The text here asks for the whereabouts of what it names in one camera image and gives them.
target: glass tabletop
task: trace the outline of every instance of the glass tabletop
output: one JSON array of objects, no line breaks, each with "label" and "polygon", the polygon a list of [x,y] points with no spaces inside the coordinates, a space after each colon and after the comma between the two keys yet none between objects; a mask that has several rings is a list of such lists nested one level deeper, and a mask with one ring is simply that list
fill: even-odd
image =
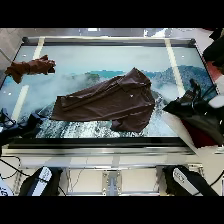
[{"label": "glass tabletop", "polygon": [[[15,61],[32,60],[36,48],[21,46]],[[56,61],[55,74],[24,75],[20,84],[6,77],[0,91],[0,107],[7,108],[10,116],[17,113],[18,122],[27,120],[32,112],[49,118],[57,96],[124,75],[136,67],[151,80],[151,91],[156,101],[150,122],[140,133],[114,132],[110,130],[111,121],[66,122],[47,119],[36,138],[177,137],[161,118],[163,107],[191,88],[191,78],[201,85],[202,92],[212,85],[212,80],[196,48],[172,46],[171,50],[165,44],[44,45],[39,57],[47,54],[50,60]],[[182,92],[174,67],[177,67],[183,83]],[[24,86],[28,90],[25,96],[21,96]],[[18,109],[16,105],[21,97],[24,102]]]}]

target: brown cloth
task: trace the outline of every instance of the brown cloth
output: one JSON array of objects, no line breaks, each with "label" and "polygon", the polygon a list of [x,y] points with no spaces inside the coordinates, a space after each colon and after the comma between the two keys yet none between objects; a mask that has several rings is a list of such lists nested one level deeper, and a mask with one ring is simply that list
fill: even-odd
[{"label": "brown cloth", "polygon": [[133,68],[93,87],[67,96],[58,96],[51,120],[112,120],[114,131],[140,132],[150,120],[155,100],[150,80]]},{"label": "brown cloth", "polygon": [[43,73],[47,75],[48,72],[55,73],[53,68],[55,65],[55,61],[48,60],[48,56],[44,55],[40,59],[30,62],[12,62],[11,66],[5,71],[5,74],[11,75],[13,80],[19,84],[24,74],[34,75]]}]

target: folded brown garment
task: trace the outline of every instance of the folded brown garment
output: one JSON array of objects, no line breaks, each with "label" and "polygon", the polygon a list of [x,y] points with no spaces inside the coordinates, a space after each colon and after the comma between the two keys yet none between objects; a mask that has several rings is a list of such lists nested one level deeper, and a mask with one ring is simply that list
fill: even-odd
[{"label": "folded brown garment", "polygon": [[5,74],[11,75],[13,80],[19,84],[22,81],[24,74],[34,75],[43,73],[47,75],[48,72],[54,73],[55,61],[48,60],[48,56],[44,55],[40,59],[35,59],[30,62],[12,62],[11,66],[7,68]]},{"label": "folded brown garment", "polygon": [[114,131],[140,132],[150,120],[155,100],[150,80],[133,68],[93,87],[67,96],[58,96],[51,120],[112,120]]}]

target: brown stuffed toy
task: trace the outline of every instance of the brown stuffed toy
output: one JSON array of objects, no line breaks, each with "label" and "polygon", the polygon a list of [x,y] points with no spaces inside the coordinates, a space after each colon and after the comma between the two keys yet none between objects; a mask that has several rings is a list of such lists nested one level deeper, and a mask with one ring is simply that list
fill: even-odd
[{"label": "brown stuffed toy", "polygon": [[55,73],[55,61],[48,60],[48,56],[44,55],[40,59],[35,59],[29,62],[12,62],[11,66],[7,68],[5,74],[11,75],[13,80],[19,84],[22,81],[24,74],[45,74]]}]

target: white tape strip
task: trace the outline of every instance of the white tape strip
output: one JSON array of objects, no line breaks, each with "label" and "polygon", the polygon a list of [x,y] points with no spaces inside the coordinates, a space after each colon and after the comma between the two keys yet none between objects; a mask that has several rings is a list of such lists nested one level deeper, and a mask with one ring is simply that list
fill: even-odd
[{"label": "white tape strip", "polygon": [[172,69],[173,69],[173,74],[174,74],[174,77],[175,77],[175,80],[176,80],[177,89],[178,89],[179,95],[181,97],[181,96],[184,95],[185,90],[184,90],[184,85],[183,85],[183,82],[182,82],[182,79],[181,79],[179,69],[177,67],[177,62],[176,62],[176,59],[175,59],[175,55],[174,55],[173,49],[172,49],[171,44],[170,44],[170,39],[165,38],[165,44],[166,44],[166,49],[167,49],[167,52],[168,52],[168,55],[169,55],[170,63],[171,63]]},{"label": "white tape strip", "polygon": [[[34,55],[33,55],[33,60],[37,59],[40,57],[40,52],[43,48],[44,45],[44,39],[45,37],[40,37],[39,41],[38,41],[38,45],[35,49]],[[13,113],[12,113],[12,119],[17,121],[20,115],[20,112],[22,110],[23,104],[25,102],[26,99],[26,95],[28,93],[29,90],[29,85],[25,85],[21,88],[19,97],[17,99],[16,105],[14,107]]]}]

